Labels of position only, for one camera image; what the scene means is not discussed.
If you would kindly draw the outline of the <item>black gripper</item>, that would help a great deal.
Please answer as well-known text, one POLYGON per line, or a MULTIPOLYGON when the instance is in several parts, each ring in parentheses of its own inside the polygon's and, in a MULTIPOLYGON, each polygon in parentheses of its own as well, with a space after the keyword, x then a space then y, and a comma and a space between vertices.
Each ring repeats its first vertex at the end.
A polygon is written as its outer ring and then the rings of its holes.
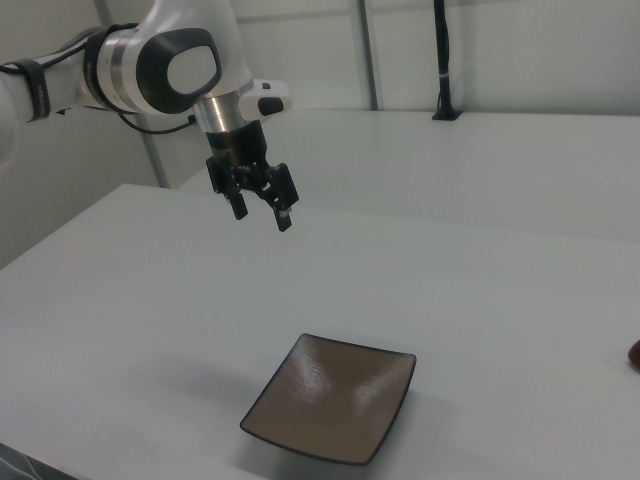
POLYGON ((250 190, 271 207, 278 230, 289 229, 299 195, 288 166, 268 164, 261 123, 253 121, 230 132, 208 132, 206 137, 212 150, 206 160, 212 188, 224 196, 234 217, 241 220, 248 215, 241 190, 250 190))

